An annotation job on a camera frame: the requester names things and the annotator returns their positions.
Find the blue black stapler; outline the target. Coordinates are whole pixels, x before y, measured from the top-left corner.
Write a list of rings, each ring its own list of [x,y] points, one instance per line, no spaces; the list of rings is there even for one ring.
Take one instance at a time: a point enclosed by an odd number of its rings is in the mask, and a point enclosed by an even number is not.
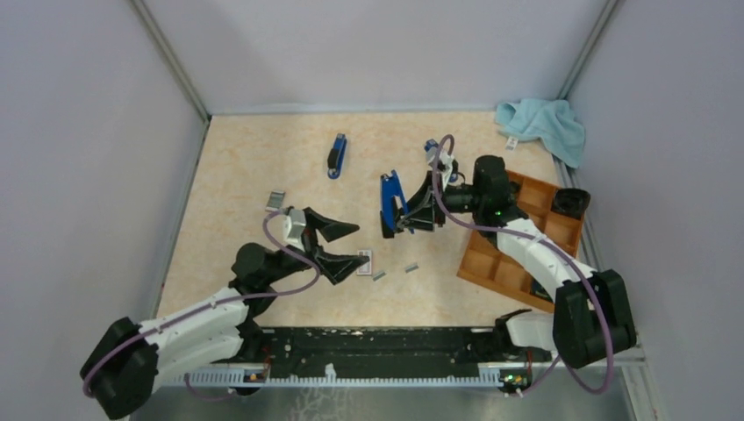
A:
[[[389,174],[380,176],[380,196],[380,221],[383,238],[393,239],[397,233],[404,230],[414,233],[414,229],[405,222],[410,210],[396,170],[391,170]]]
[[[347,148],[347,136],[345,133],[338,133],[333,146],[327,156],[326,160],[326,174],[329,179],[335,180],[340,177],[343,161],[345,158]]]

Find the silver staple strip box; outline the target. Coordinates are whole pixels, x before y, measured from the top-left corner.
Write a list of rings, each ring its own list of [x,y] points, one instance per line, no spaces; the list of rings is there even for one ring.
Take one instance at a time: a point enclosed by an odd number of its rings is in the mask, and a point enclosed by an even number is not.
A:
[[[286,192],[283,190],[272,190],[269,193],[268,201],[265,206],[266,212],[273,212],[283,207],[283,200],[286,196]]]

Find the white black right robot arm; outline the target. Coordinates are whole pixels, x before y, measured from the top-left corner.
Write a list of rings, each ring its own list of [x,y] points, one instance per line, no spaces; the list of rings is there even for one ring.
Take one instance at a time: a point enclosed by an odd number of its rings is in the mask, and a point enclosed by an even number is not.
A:
[[[598,271],[562,251],[519,207],[504,160],[476,159],[470,184],[444,186],[427,173],[417,192],[401,204],[395,175],[381,180],[381,226],[386,239],[443,226],[448,213],[468,213],[473,231],[513,259],[548,293],[552,315],[518,310],[495,323],[494,349],[516,361],[528,347],[556,352],[581,368],[637,344],[626,285],[616,271]]]

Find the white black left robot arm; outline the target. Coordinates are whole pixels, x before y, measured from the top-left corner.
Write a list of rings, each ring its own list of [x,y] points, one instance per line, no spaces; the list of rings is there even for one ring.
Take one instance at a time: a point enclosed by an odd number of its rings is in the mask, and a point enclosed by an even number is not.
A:
[[[160,318],[110,324],[80,370],[82,392],[111,420],[139,409],[165,381],[216,361],[250,363],[263,340],[255,317],[280,296],[325,277],[338,284],[368,263],[365,255],[332,254],[324,243],[358,232],[357,224],[310,207],[269,213],[262,228],[271,248],[248,242],[236,253],[233,279],[205,299]]]

